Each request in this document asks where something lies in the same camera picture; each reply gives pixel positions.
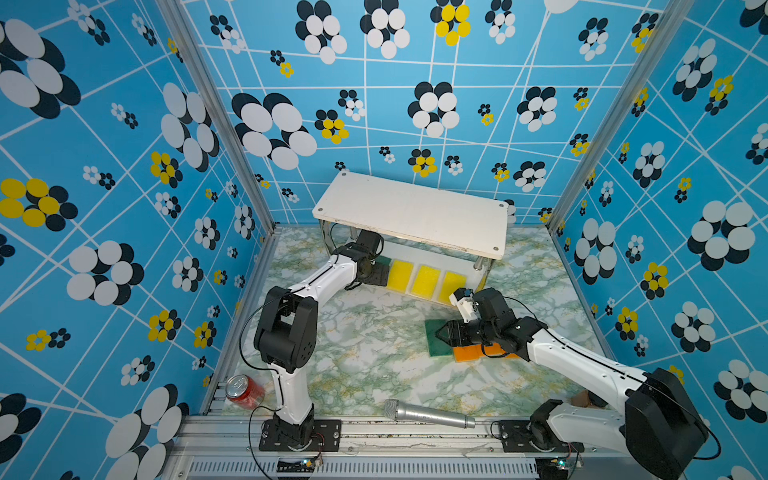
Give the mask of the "yellow sponge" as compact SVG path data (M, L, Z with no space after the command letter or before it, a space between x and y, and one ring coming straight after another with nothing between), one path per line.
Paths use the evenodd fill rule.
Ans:
M446 271L437 296L439 303L450 305L450 296L459 288L465 288L467 277L455 272Z
M405 293L412 276L414 265L411 262L393 260L390 264L387 288Z
M413 296L431 300L440 280L441 271L428 265L421 265L414 278L410 293Z

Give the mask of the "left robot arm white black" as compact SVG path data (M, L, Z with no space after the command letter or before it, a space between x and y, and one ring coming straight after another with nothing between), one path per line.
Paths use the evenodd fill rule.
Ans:
M284 434L299 439L313 428L314 404L304 367L316 348L321 307L342 290L384 286L389 266L378 262L383 248L380 234L362 230L356 240L332 250L308 278L267 292L253 346L275 382L274 422Z

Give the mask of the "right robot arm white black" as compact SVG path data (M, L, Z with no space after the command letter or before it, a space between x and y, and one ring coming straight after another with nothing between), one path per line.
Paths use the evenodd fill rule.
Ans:
M451 347L497 345L503 357L516 356L546 367L593 393L603 409L551 399L528 423L531 444L550 451L564 443L602 447L631 456L659 479L677 479L713 438L676 375L647 372L588 350L552 330L533 314L517 315L494 288L464 287L449 296L460 319L447 322L437 337Z

